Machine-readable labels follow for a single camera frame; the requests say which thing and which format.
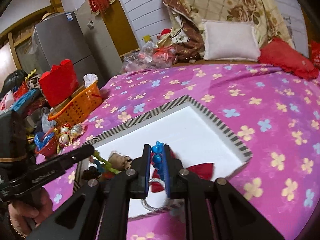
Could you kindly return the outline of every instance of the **white pillow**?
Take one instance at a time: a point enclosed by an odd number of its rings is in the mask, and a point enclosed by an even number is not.
[[[205,60],[258,61],[260,49],[254,26],[246,22],[202,20],[204,25]]]

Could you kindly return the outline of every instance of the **white tissue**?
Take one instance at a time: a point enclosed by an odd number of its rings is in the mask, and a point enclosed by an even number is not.
[[[97,75],[95,74],[87,74],[83,77],[85,87],[90,87],[94,82],[98,80]]]

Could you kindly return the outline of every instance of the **blue gripper pad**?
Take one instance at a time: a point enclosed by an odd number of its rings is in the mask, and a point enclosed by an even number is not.
[[[169,170],[168,170],[167,157],[164,151],[164,144],[162,144],[161,157],[162,157],[162,165],[163,165],[165,192],[167,194],[167,197],[170,197],[170,176],[169,176]]]
[[[151,163],[151,147],[149,146],[148,149],[148,161],[146,163]],[[149,192],[149,179],[150,179],[150,165],[147,165],[147,171],[146,171],[146,196],[148,196]]]

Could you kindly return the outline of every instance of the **blue plastic toy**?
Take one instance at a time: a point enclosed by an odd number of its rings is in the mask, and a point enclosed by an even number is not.
[[[163,163],[162,163],[162,152],[163,152],[163,143],[157,141],[156,145],[151,147],[151,151],[154,153],[152,157],[152,162],[154,163],[153,167],[157,170],[157,174],[160,179],[164,181],[163,174]]]

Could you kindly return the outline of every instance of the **red gift bag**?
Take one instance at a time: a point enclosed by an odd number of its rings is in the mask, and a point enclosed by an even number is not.
[[[40,88],[50,106],[54,107],[67,99],[79,86],[70,59],[53,65],[51,71],[43,73],[39,79]]]

